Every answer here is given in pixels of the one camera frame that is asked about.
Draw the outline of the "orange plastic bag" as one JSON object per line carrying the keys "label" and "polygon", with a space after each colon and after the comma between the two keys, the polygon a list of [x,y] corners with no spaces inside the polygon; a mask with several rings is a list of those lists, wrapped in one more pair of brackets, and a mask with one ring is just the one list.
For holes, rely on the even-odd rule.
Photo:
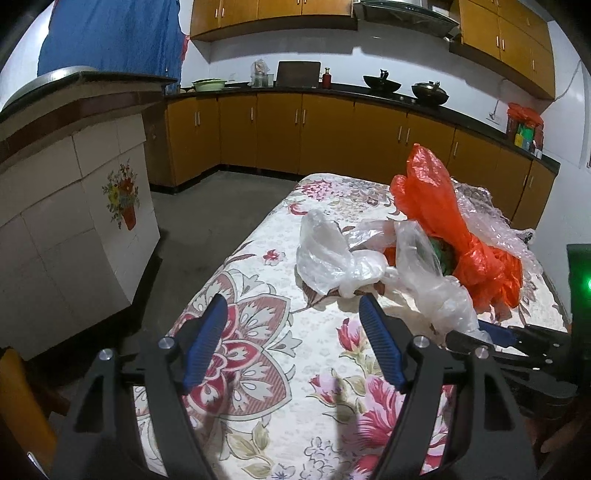
{"label": "orange plastic bag", "polygon": [[522,262],[489,246],[470,232],[463,219],[451,176],[441,160],[416,143],[407,159],[407,173],[394,176],[394,203],[416,220],[430,237],[444,240],[454,251],[453,275],[467,288],[477,312],[491,306],[516,308],[523,286]]}

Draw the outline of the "green plastic bag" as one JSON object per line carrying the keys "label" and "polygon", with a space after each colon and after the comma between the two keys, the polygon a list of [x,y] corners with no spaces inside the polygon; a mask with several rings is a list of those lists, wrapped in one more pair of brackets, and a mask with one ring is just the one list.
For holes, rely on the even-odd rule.
{"label": "green plastic bag", "polygon": [[429,238],[433,253],[428,255],[428,263],[435,267],[439,266],[444,276],[450,276],[457,267],[456,253],[453,247],[441,238]]}

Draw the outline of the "white clear plastic bag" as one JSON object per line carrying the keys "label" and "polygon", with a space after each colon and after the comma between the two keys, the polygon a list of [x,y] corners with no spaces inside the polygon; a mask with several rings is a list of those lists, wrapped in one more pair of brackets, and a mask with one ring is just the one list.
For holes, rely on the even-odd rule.
{"label": "white clear plastic bag", "polygon": [[387,293],[407,295],[435,333],[458,331],[490,343],[472,298],[441,262],[418,222],[364,221],[348,233],[320,210],[304,215],[297,247],[297,274],[318,294],[356,291],[381,283]]}

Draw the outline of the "clear bubble wrap sheet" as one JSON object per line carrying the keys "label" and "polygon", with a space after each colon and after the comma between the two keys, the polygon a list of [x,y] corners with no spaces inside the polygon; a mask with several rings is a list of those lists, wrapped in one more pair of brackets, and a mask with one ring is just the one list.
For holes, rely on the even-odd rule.
{"label": "clear bubble wrap sheet", "polygon": [[535,230],[511,227],[502,211],[494,206],[492,194],[486,188],[455,179],[452,184],[460,213],[469,231],[487,245],[520,259],[528,275],[541,275],[543,268],[530,249],[530,244],[535,241]]}

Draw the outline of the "wooden upper kitchen cabinets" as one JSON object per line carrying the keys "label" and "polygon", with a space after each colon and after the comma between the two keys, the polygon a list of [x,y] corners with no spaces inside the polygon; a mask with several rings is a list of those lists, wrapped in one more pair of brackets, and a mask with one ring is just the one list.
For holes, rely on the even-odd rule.
{"label": "wooden upper kitchen cabinets", "polygon": [[356,30],[360,21],[443,39],[450,52],[530,95],[556,98],[548,22],[521,1],[194,1],[189,38],[212,42],[280,29]]}

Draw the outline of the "orange wooden chair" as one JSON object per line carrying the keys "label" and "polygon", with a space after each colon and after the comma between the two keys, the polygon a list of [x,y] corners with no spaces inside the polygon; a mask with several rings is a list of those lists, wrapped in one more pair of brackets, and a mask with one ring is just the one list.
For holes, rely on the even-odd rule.
{"label": "orange wooden chair", "polygon": [[1,355],[1,418],[21,449],[49,471],[57,436],[27,381],[20,355],[12,348]]}

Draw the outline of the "white tiled counter with flower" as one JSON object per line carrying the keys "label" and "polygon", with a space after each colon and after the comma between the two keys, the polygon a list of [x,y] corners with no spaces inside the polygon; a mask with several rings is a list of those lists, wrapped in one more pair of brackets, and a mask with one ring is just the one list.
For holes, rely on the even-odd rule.
{"label": "white tiled counter with flower", "polygon": [[1,111],[1,342],[31,359],[129,307],[159,240],[142,114],[166,77],[68,67]]}

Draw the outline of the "orange bag covered condiment rack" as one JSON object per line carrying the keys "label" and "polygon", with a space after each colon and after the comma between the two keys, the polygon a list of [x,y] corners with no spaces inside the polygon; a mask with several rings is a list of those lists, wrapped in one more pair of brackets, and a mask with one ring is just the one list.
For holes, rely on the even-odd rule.
{"label": "orange bag covered condiment rack", "polygon": [[507,109],[506,135],[518,148],[536,158],[542,158],[544,121],[535,110],[510,102]]}

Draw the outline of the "black lidded pot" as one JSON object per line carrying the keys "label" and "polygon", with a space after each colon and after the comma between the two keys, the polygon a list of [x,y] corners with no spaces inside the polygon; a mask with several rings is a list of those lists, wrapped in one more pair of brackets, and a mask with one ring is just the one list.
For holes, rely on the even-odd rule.
{"label": "black lidded pot", "polygon": [[418,102],[424,105],[438,107],[449,100],[448,93],[439,82],[417,82],[412,86],[412,91]]}

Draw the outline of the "green basin bowl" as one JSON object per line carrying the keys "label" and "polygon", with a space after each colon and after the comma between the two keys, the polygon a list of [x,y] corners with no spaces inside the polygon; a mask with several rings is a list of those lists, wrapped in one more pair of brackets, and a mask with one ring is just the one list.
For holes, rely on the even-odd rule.
{"label": "green basin bowl", "polygon": [[226,81],[219,78],[200,79],[192,82],[195,92],[216,92],[225,87]]}

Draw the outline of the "clear bag with jars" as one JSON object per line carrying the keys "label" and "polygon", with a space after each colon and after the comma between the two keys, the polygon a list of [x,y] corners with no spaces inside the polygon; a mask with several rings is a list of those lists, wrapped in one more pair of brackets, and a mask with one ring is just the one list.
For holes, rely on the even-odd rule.
{"label": "clear bag with jars", "polygon": [[252,88],[273,88],[274,76],[269,65],[263,59],[257,59],[252,63],[249,85]]}

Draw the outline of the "red sauce bottle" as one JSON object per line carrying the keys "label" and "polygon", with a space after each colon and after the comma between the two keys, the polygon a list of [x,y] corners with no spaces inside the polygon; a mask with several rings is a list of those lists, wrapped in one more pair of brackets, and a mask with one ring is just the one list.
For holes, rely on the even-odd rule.
{"label": "red sauce bottle", "polygon": [[329,67],[325,67],[325,72],[322,74],[322,87],[324,89],[332,87],[332,75]]}

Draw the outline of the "dark cutting board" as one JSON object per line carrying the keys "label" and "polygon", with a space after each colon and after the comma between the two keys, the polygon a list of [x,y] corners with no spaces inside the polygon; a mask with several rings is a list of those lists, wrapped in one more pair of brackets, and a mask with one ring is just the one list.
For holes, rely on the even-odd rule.
{"label": "dark cutting board", "polygon": [[280,61],[277,65],[276,87],[317,88],[321,63],[318,61]]}

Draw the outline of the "blue hanging cloth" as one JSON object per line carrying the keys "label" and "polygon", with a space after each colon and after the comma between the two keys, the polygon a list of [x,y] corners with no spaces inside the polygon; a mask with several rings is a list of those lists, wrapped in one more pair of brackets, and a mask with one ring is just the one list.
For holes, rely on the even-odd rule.
{"label": "blue hanging cloth", "polygon": [[86,66],[181,79],[187,37],[174,0],[56,1],[37,74]]}

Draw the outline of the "range hood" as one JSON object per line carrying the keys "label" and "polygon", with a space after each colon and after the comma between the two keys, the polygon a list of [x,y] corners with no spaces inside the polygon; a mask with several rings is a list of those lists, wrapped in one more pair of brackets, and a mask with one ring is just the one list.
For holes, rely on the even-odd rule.
{"label": "range hood", "polygon": [[353,1],[359,20],[407,28],[437,38],[453,40],[461,33],[459,15],[451,13],[452,1]]}

